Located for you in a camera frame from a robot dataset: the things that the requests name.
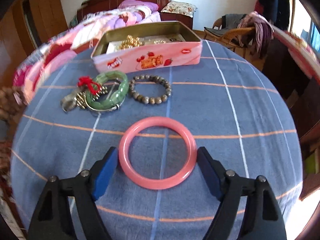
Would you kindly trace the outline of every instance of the bracelet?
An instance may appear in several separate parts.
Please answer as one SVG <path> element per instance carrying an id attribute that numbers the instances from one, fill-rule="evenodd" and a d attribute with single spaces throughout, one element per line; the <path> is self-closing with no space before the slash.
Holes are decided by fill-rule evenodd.
<path id="1" fill-rule="evenodd" d="M 117 82 L 118 84 L 121 84 L 121 82 L 118 79 L 115 79 L 114 81 Z M 101 86 L 101 88 L 99 89 L 98 95 L 105 95 L 107 93 L 108 93 L 108 88 L 106 86 Z M 91 110 L 93 112 L 97 112 L 97 113 L 111 112 L 111 111 L 114 111 L 114 110 L 118 110 L 120 108 L 120 106 L 123 104 L 124 100 L 125 100 L 125 97 L 124 97 L 124 99 L 122 100 L 122 102 L 120 104 L 117 104 L 116 106 L 114 106 L 112 108 L 104 109 L 104 110 L 98 110 L 98 109 L 94 109 L 94 108 L 92 108 L 91 106 L 88 105 L 87 97 L 86 97 L 85 92 L 80 92 L 80 93 L 77 93 L 77 95 L 76 95 L 76 104 L 77 104 L 77 106 L 79 106 L 82 109 L 88 108 L 89 110 Z"/>
<path id="2" fill-rule="evenodd" d="M 99 74 L 93 81 L 99 83 L 99 84 L 104 84 L 108 80 L 111 79 L 116 79 L 116 80 L 122 80 L 121 84 L 119 85 L 119 88 L 116 92 L 114 92 L 109 98 L 105 99 L 102 102 L 96 102 L 99 98 L 99 94 L 93 95 L 90 93 L 90 91 L 85 92 L 85 97 L 87 101 L 87 105 L 90 106 L 91 108 L 95 110 L 107 110 L 111 109 L 117 105 L 120 105 L 126 94 L 128 93 L 129 89 L 129 83 L 128 83 L 128 78 L 127 75 L 124 74 L 123 72 L 120 71 L 110 71 L 106 73 L 101 73 Z"/>
<path id="3" fill-rule="evenodd" d="M 157 98 L 149 98 L 149 97 L 145 97 L 143 95 L 140 95 L 136 90 L 134 90 L 134 86 L 136 84 L 136 81 L 138 80 L 148 80 L 154 83 L 158 83 L 161 84 L 165 87 L 166 89 L 166 93 L 164 95 L 162 95 L 161 97 L 157 97 Z M 129 93 L 130 95 L 138 102 L 144 103 L 144 104 L 161 104 L 162 102 L 166 102 L 168 100 L 168 97 L 171 96 L 171 86 L 169 84 L 169 82 L 167 80 L 165 80 L 163 77 L 159 77 L 159 76 L 153 76 L 153 75 L 141 75 L 141 76 L 135 76 L 129 84 Z"/>
<path id="4" fill-rule="evenodd" d="M 176 131 L 181 135 L 187 146 L 187 160 L 182 169 L 166 179 L 148 179 L 138 174 L 129 160 L 129 147 L 133 138 L 142 130 L 152 126 L 164 126 Z M 196 165 L 197 145 L 191 132 L 180 122 L 168 117 L 153 116 L 142 119 L 124 133 L 119 144 L 119 162 L 124 173 L 137 185 L 148 189 L 167 189 L 183 182 L 192 172 Z"/>

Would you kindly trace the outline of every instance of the beaded bracelet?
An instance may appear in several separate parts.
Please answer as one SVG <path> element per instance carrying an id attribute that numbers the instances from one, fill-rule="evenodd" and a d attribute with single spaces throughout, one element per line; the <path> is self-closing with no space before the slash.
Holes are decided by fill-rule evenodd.
<path id="1" fill-rule="evenodd" d="M 136 81 L 138 80 L 148 80 L 154 83 L 158 83 L 163 85 L 166 88 L 166 93 L 162 95 L 161 97 L 157 98 L 149 98 L 145 97 L 143 95 L 140 95 L 136 90 L 134 90 L 134 86 L 136 84 Z M 161 104 L 162 102 L 166 102 L 168 100 L 168 97 L 171 96 L 171 86 L 167 80 L 165 80 L 163 77 L 159 76 L 153 76 L 153 75 L 141 75 L 134 77 L 129 84 L 129 93 L 130 95 L 138 102 L 143 104 Z"/>
<path id="2" fill-rule="evenodd" d="M 114 92 L 109 98 L 105 99 L 104 101 L 96 102 L 95 100 L 99 97 L 98 94 L 93 95 L 88 90 L 85 92 L 86 101 L 90 107 L 96 110 L 106 110 L 106 109 L 113 108 L 116 105 L 120 105 L 123 102 L 129 89 L 128 78 L 126 74 L 117 70 L 110 71 L 110 72 L 99 74 L 93 81 L 99 84 L 104 84 L 111 79 L 120 79 L 122 80 L 122 82 L 119 85 L 118 90 Z"/>

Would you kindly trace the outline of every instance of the jade bangle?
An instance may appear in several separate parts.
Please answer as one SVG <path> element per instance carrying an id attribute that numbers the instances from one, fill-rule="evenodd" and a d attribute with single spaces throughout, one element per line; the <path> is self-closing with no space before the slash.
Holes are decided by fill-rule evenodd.
<path id="1" fill-rule="evenodd" d="M 120 79 L 122 80 L 122 82 L 119 85 L 118 90 L 114 92 L 108 99 L 105 99 L 102 102 L 96 102 L 93 101 L 93 95 L 90 93 L 89 90 L 85 92 L 87 103 L 90 107 L 97 110 L 106 110 L 121 104 L 129 90 L 129 82 L 126 74 L 117 70 L 110 71 L 99 74 L 93 81 L 103 85 L 111 79 Z"/>

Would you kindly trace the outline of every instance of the wooden cabinet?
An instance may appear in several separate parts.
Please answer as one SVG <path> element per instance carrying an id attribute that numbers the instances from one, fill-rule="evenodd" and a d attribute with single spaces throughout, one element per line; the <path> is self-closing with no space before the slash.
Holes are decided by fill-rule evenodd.
<path id="1" fill-rule="evenodd" d="M 15 0 L 0 22 L 0 87 L 37 46 L 68 29 L 60 0 Z"/>
<path id="2" fill-rule="evenodd" d="M 160 13 L 162 21 L 179 21 L 192 30 L 193 18 L 177 13 Z"/>

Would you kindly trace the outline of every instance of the window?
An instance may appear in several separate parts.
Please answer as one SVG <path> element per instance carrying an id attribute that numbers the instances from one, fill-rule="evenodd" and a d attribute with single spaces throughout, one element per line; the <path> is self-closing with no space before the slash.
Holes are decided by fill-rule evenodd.
<path id="1" fill-rule="evenodd" d="M 320 58 L 320 34 L 310 14 L 299 0 L 292 0 L 292 21 L 290 32 L 303 38 Z"/>

